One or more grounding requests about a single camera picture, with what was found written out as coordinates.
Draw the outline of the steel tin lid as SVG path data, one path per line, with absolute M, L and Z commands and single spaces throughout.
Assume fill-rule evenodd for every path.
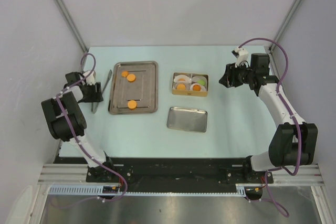
M 208 113 L 204 110 L 170 107 L 167 127 L 173 130 L 205 133 Z

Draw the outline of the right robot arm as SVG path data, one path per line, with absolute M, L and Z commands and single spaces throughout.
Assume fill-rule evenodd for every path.
M 250 165 L 242 169 L 243 179 L 254 183 L 261 172 L 284 169 L 294 166 L 291 175 L 297 174 L 300 166 L 311 165 L 318 136 L 317 126 L 307 123 L 297 114 L 284 94 L 279 79 L 271 75 L 268 54 L 233 52 L 235 63 L 226 65 L 225 73 L 219 83 L 227 88 L 236 88 L 243 84 L 255 92 L 267 107 L 277 127 L 268 151 L 250 156 Z

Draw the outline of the white paper cup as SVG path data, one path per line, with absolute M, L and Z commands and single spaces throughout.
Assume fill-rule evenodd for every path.
M 175 90 L 177 90 L 177 89 L 176 89 L 176 86 L 177 86 L 179 83 L 182 83 L 182 82 L 178 82 L 178 83 L 175 83 L 175 84 L 174 84 L 174 89 L 175 89 Z M 186 85 L 186 90 L 179 90 L 179 91 L 187 91 L 187 90 L 190 89 L 190 84 L 189 84 L 189 83 L 183 83 L 183 84 Z
M 207 79 L 205 76 L 193 76 L 192 77 L 192 82 L 193 83 L 197 83 L 198 80 L 204 80 L 205 81 L 205 85 L 204 86 L 207 86 Z
M 196 85 L 196 84 L 200 85 L 199 83 L 192 84 L 190 86 L 190 91 L 193 91 L 193 86 Z M 206 88 L 204 86 L 202 86 L 202 85 L 200 85 L 200 86 L 201 86 L 201 91 L 197 91 L 197 92 L 206 92 Z
M 180 81 L 182 83 L 191 83 L 192 82 L 192 79 L 190 77 L 188 77 L 186 75 L 183 75 L 183 74 L 176 76 L 173 81 L 175 83 L 178 83 L 179 82 L 178 80 L 181 79 L 181 78 L 186 80 L 185 82 Z

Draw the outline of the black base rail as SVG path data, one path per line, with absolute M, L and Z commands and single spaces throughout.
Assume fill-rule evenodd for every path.
M 111 158 L 122 188 L 214 191 L 237 184 L 273 183 L 270 172 L 253 171 L 248 158 Z

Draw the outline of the steel baking tray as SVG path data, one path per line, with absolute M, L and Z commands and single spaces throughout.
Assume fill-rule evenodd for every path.
M 121 73 L 135 74 L 129 82 Z M 108 111 L 110 114 L 154 113 L 158 108 L 158 63 L 156 61 L 118 62 L 113 69 L 113 78 Z M 128 101 L 135 100 L 137 108 L 130 110 Z

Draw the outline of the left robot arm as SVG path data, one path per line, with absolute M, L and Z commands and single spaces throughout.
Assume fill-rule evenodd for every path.
M 110 182 L 116 169 L 111 158 L 86 134 L 87 122 L 79 106 L 103 101 L 101 83 L 96 81 L 94 71 L 71 72 L 66 80 L 60 94 L 41 103 L 48 129 L 53 138 L 69 142 L 84 157 L 88 182 Z

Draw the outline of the steel tongs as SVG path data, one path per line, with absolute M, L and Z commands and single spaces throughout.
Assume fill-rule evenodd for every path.
M 107 85 L 108 85 L 109 81 L 111 80 L 111 78 L 112 78 L 112 70 L 110 69 L 109 72 L 108 72 L 107 79 L 106 79 L 106 81 L 105 81 L 105 83 L 103 85 L 102 91 L 101 91 L 102 94 L 104 94 L 104 92 L 105 92 L 105 90 L 107 88 Z M 99 105 L 100 105 L 100 102 L 98 102 L 98 103 L 92 103 L 91 104 L 91 112 L 93 114 L 96 113 Z

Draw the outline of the green cookie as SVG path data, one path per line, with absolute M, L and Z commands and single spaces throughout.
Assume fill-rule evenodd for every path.
M 199 83 L 199 84 L 202 85 L 202 86 L 205 85 L 205 81 L 204 81 L 204 80 L 198 80 L 197 83 Z

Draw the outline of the gold cookie tin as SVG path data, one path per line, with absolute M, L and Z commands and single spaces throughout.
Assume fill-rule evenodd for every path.
M 175 82 L 173 80 L 176 76 L 181 75 L 181 74 L 186 75 L 186 76 L 190 77 L 191 79 L 192 79 L 193 76 L 205 76 L 206 79 L 207 79 L 207 86 L 205 86 L 206 92 L 196 92 L 196 91 L 190 91 L 190 90 L 187 90 L 187 91 L 175 90 L 174 89 Z M 174 94 L 174 95 L 187 95 L 187 96 L 194 96 L 194 97 L 207 97 L 207 95 L 208 95 L 209 78 L 208 78 L 207 74 L 175 72 L 175 73 L 173 73 L 173 80 L 172 80 L 172 94 Z

